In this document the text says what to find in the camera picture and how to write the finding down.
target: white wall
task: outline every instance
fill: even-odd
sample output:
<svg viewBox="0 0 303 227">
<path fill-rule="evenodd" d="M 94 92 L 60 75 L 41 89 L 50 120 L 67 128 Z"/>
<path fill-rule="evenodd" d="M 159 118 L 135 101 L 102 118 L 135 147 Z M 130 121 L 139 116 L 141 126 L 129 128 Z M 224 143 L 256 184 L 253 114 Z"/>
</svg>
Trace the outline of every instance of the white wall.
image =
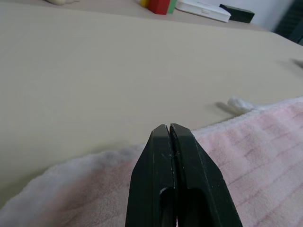
<svg viewBox="0 0 303 227">
<path fill-rule="evenodd" d="M 213 5 L 226 4 L 255 13 L 253 24 L 272 31 L 293 0 L 201 0 Z"/>
</svg>

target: dark object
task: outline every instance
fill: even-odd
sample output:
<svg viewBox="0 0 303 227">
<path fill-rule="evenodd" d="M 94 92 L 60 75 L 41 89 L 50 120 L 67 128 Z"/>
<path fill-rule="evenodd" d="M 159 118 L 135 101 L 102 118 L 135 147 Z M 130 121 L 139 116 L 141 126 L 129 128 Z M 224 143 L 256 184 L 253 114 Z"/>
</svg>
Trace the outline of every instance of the dark object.
<svg viewBox="0 0 303 227">
<path fill-rule="evenodd" d="M 125 227 L 241 227 L 226 183 L 191 131 L 154 129 L 132 173 Z"/>
<path fill-rule="evenodd" d="M 281 19 L 275 33 L 303 45 L 303 0 L 295 0 Z"/>
<path fill-rule="evenodd" d="M 232 6 L 227 6 L 227 5 L 220 5 L 221 8 L 225 9 L 227 12 L 231 14 L 231 18 L 229 20 L 235 20 L 235 21 L 240 21 L 244 23 L 250 23 L 252 18 L 254 17 L 255 13 L 245 10 L 245 9 L 240 9 Z"/>
</svg>

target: fluffy towel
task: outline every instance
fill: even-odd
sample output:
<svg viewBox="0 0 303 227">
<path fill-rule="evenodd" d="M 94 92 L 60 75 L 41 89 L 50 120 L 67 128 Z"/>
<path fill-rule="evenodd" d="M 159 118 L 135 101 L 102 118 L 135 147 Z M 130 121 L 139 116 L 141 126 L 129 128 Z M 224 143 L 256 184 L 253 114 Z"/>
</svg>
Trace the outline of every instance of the fluffy towel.
<svg viewBox="0 0 303 227">
<path fill-rule="evenodd" d="M 194 131 L 219 166 L 244 227 L 303 226 L 303 97 L 240 111 Z M 144 145 L 54 166 L 0 211 L 0 227 L 124 227 L 129 181 Z"/>
</svg>

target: red block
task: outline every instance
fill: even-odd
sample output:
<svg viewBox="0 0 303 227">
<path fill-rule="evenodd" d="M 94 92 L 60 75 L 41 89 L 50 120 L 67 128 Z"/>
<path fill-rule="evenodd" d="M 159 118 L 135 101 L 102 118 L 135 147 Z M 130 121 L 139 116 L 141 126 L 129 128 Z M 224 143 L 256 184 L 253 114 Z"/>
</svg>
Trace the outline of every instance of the red block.
<svg viewBox="0 0 303 227">
<path fill-rule="evenodd" d="M 148 9 L 155 14 L 166 15 L 169 9 L 170 0 L 150 0 Z"/>
</svg>

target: table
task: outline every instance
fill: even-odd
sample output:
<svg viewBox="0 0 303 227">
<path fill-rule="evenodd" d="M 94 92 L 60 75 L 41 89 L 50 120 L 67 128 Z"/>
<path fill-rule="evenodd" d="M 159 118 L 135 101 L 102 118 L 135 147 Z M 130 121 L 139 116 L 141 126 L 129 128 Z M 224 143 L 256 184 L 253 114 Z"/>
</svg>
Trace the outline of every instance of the table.
<svg viewBox="0 0 303 227">
<path fill-rule="evenodd" d="M 11 2 L 0 17 L 2 204 L 47 167 L 144 143 L 159 124 L 231 118 L 216 103 L 232 95 L 266 104 L 302 94 L 292 63 L 302 47 L 248 25 Z"/>
</svg>

